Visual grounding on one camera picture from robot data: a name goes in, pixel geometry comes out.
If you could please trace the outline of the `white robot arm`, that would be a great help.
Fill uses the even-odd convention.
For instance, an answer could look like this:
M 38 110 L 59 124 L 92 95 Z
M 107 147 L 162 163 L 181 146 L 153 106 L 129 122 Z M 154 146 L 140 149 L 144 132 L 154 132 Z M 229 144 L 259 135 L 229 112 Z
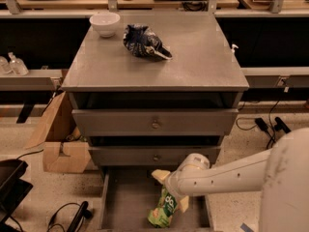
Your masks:
M 283 135 L 271 149 L 211 167 L 201 154 L 186 157 L 177 170 L 153 172 L 182 211 L 190 196 L 260 191 L 258 232 L 309 232 L 309 129 Z

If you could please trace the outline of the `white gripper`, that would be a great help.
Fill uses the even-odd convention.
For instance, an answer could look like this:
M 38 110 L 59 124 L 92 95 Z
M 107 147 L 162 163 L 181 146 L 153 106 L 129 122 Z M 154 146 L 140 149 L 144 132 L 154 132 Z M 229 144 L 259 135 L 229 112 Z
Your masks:
M 196 184 L 185 184 L 183 181 L 187 179 L 197 179 L 201 171 L 210 168 L 210 161 L 201 154 L 189 154 L 179 167 L 170 173 L 168 170 L 156 169 L 152 172 L 152 176 L 162 185 L 167 187 L 168 191 L 174 197 L 183 197 L 180 200 L 180 210 L 184 213 L 189 206 L 189 197 L 196 194 Z

